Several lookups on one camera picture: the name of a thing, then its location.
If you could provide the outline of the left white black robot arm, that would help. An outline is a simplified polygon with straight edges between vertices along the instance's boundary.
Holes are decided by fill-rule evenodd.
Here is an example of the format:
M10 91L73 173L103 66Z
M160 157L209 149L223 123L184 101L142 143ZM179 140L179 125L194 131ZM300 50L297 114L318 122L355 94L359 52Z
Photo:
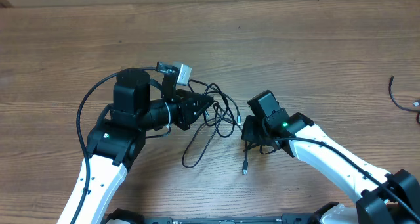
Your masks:
M147 131L170 125L186 131L213 104L211 96L177 89L188 83L189 67L159 63L154 70L163 74L161 83L150 77L151 67L113 74L113 102L103 109L86 139L81 116L76 116L83 161L59 223L100 223L146 144Z

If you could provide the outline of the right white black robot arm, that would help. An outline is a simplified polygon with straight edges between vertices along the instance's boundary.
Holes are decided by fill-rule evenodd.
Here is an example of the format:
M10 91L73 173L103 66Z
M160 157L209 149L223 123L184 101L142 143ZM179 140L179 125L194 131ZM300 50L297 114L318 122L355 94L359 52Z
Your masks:
M246 150L264 146L284 150L319 171L354 203L330 202L307 223L418 223L419 182L404 169L391 173L357 157L328 137L313 120L289 115L274 94L259 93L248 102L242 140Z

